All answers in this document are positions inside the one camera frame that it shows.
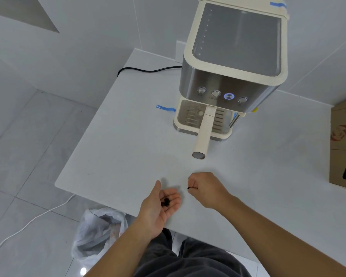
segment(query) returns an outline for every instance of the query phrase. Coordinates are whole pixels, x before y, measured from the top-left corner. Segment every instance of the countertop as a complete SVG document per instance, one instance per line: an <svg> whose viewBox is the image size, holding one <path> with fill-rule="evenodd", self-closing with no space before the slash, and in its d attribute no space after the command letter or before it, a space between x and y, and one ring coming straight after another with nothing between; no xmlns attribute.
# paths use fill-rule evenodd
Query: countertop
<svg viewBox="0 0 346 277"><path fill-rule="evenodd" d="M135 49L125 66L174 65ZM197 160L196 136L156 108L177 106L180 72L123 71L55 185L136 216L160 179L183 198L167 228L257 260L226 219L187 193L192 172L212 171L251 208L346 266L346 189L328 182L331 107L276 90Z"/></svg>

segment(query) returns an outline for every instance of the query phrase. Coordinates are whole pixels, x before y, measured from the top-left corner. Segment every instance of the wall outlet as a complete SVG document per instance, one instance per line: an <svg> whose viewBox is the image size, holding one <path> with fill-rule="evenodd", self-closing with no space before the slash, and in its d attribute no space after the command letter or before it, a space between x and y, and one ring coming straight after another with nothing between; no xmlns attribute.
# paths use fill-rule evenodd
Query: wall outlet
<svg viewBox="0 0 346 277"><path fill-rule="evenodd" d="M182 64L183 62L183 53L185 51L186 43L177 41L175 45L175 61Z"/></svg>

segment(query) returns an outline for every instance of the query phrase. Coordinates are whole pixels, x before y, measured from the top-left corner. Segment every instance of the power cord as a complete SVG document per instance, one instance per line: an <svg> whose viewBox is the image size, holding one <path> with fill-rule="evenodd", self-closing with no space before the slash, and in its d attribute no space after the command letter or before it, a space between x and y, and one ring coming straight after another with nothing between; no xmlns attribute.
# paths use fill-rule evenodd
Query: power cord
<svg viewBox="0 0 346 277"><path fill-rule="evenodd" d="M25 226L24 228L22 228L20 231L18 231L18 232L16 232L16 233L14 233L13 235L11 235L11 236L5 238L5 239L0 243L0 247L4 244L4 242L5 242L6 240L8 240L9 238L13 237L14 235L17 235L17 234L20 233L23 229L25 229L27 226L29 226L29 224L32 223L35 219L37 219L38 217L41 217L42 215L45 215L46 213L48 213L48 212L50 212L50 211L52 211L52 210L54 210L54 209L56 209L56 208L59 208L59 207L61 207L61 206L63 206L63 205L66 205L66 204L69 202L69 200L71 200L74 196L75 196L75 194L73 194L71 197L69 197L69 199L68 199L65 203L63 203L62 205L59 205L58 207L55 207L55 208L53 208L53 209L50 209L50 210L46 211L45 213L42 213L41 215L38 215L37 217L34 217L34 218L33 218L32 220L30 220L29 223L27 223L26 226Z"/></svg>
<svg viewBox="0 0 346 277"><path fill-rule="evenodd" d="M152 70L152 71L149 71L149 70L142 70L142 69L133 68L133 67L124 67L124 68L122 68L122 69L120 69L120 70L118 71L118 74L117 74L116 76L118 77L119 74L120 74L122 71L127 70L127 69L136 70L136 71L145 72L145 73L155 73L155 72L159 72L159 71L163 71L163 70L168 70L168 69L175 69L175 68L182 68L182 66L171 66L171 67L166 67L166 68L162 68L162 69L158 69L158 70Z"/></svg>

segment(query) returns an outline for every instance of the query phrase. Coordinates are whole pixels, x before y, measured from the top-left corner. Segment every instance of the white cable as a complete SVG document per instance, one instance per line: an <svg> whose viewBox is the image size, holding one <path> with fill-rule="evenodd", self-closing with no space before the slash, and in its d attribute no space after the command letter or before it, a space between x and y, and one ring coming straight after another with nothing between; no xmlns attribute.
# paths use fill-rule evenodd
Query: white cable
<svg viewBox="0 0 346 277"><path fill-rule="evenodd" d="M52 211L52 210L54 210L54 209L56 209L56 208L59 208L59 207L61 207L61 206L63 206L63 205L66 205L66 204L69 202L69 200L71 200L74 196L75 196L75 194L73 194L71 197L69 197L69 199L68 199L65 203L63 203L62 205L59 205L59 206L57 206L57 207L55 207L55 208L53 208L53 209L50 209L50 210L46 211L45 213L43 213L43 214L41 214L41 215L38 215L37 217L34 217L34 218L33 218L32 220L30 220L29 223L27 223L26 226L25 226L24 228L22 228L20 231L18 231L18 232L16 232L16 233L14 233L13 235L11 235L11 236L5 238L5 239L0 243L0 247L4 244L4 242L5 242L6 240L8 240L9 238L13 237L14 235L17 235L18 233L20 233L23 229L25 229L25 228L26 228L30 223L32 223L35 219L37 219L38 217L41 217L42 215L45 215L46 213L48 213L48 212L50 212L50 211Z"/></svg>

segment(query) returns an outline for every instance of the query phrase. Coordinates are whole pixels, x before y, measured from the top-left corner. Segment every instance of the trash bag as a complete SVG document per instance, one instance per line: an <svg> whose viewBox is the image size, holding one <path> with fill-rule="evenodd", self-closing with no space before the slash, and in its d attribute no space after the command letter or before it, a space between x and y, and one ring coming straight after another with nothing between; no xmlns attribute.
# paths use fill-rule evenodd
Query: trash bag
<svg viewBox="0 0 346 277"><path fill-rule="evenodd" d="M72 257L88 270L128 227L125 213L112 208L86 210L72 245Z"/></svg>

